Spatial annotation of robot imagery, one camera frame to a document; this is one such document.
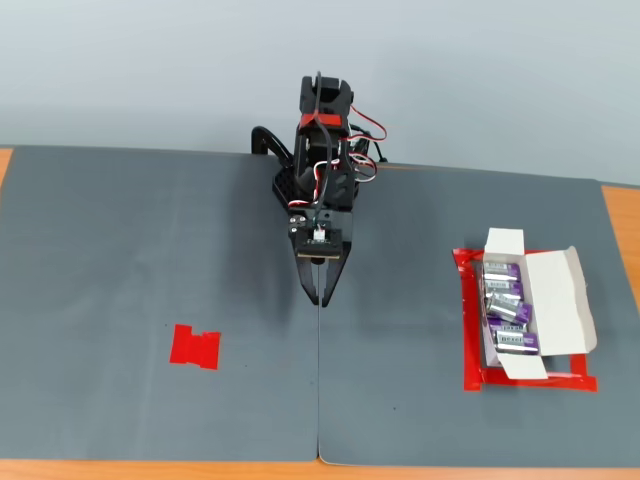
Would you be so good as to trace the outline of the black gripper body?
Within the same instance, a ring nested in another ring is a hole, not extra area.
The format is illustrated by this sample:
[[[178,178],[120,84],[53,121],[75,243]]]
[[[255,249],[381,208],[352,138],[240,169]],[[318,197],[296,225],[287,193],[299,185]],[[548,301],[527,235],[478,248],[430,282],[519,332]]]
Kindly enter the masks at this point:
[[[293,209],[288,235],[295,257],[314,261],[348,255],[352,243],[353,218],[349,212],[322,209]]]

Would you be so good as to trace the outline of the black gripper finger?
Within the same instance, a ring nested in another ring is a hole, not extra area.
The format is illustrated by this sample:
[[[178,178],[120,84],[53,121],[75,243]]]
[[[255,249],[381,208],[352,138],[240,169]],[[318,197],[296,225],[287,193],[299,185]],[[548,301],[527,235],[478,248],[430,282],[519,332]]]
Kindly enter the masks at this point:
[[[319,264],[318,294],[321,307],[327,307],[338,285],[346,258],[324,258]]]
[[[314,284],[314,275],[311,259],[308,257],[296,257],[296,266],[300,284],[313,305],[317,304],[317,291]]]

